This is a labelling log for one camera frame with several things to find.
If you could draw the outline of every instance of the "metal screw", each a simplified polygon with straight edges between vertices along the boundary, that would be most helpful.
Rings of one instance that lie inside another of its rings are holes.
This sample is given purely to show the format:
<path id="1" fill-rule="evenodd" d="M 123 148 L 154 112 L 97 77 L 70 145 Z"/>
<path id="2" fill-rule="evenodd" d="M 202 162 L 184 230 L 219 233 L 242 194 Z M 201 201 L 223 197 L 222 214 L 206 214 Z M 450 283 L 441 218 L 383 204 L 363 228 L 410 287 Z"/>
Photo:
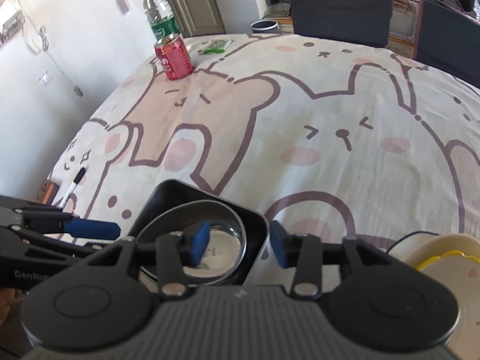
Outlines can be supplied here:
<path id="1" fill-rule="evenodd" d="M 162 287 L 162 292 L 167 296 L 182 296 L 186 290 L 181 283 L 167 283 Z"/>
<path id="2" fill-rule="evenodd" d="M 318 287 L 313 283 L 298 283 L 293 290 L 300 296 L 315 296 L 318 294 Z"/>

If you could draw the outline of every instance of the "wooden cabinet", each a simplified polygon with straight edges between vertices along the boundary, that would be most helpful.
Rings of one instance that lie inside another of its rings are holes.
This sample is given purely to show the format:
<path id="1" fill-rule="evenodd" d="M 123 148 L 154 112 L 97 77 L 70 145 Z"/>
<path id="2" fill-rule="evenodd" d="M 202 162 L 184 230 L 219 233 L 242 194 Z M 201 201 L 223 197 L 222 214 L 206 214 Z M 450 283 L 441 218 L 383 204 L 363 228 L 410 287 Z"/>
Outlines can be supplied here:
<path id="1" fill-rule="evenodd" d="M 168 0 L 184 37 L 225 33 L 215 0 Z"/>

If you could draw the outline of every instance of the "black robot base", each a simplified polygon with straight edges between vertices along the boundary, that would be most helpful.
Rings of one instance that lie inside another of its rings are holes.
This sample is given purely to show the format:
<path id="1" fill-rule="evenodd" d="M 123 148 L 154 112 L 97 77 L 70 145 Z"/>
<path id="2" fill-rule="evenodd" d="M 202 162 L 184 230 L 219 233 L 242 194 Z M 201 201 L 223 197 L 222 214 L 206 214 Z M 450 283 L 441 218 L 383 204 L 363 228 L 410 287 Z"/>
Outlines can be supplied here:
<path id="1" fill-rule="evenodd" d="M 26 297 L 21 320 L 35 347 L 24 359 L 456 359 L 445 344 L 459 309 L 440 283 L 361 240 L 322 244 L 277 222 L 270 240 L 279 264 L 296 267 L 289 294 L 190 288 L 188 236 L 121 239 L 90 253 Z M 140 266 L 155 263 L 158 294 L 136 280 Z M 322 292 L 322 265 L 339 266 L 342 281 L 330 293 Z"/>

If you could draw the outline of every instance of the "black cable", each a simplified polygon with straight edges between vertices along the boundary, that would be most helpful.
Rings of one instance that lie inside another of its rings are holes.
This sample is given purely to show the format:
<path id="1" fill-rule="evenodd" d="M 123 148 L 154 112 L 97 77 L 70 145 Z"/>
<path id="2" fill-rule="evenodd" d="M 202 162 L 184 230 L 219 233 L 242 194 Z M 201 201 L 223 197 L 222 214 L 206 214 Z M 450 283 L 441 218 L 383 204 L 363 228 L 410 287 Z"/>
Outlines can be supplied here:
<path id="1" fill-rule="evenodd" d="M 19 359 L 19 358 L 20 358 L 20 356 L 18 356 L 18 354 L 13 353 L 11 350 L 8 350 L 8 349 L 6 349 L 6 348 L 3 347 L 3 346 L 0 346 L 0 350 L 3 350 L 7 355 L 10 355 L 10 356 L 12 356 L 12 357 L 15 358 L 15 359 Z"/>

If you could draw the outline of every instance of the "green snack packet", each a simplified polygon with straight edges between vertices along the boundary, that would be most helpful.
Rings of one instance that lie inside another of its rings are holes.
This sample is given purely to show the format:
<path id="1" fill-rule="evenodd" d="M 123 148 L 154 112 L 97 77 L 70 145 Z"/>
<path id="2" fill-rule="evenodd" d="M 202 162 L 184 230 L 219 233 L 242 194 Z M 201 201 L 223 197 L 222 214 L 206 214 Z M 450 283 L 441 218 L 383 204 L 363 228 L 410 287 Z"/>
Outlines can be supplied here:
<path id="1" fill-rule="evenodd" d="M 215 39 L 200 54 L 222 54 L 233 40 Z"/>

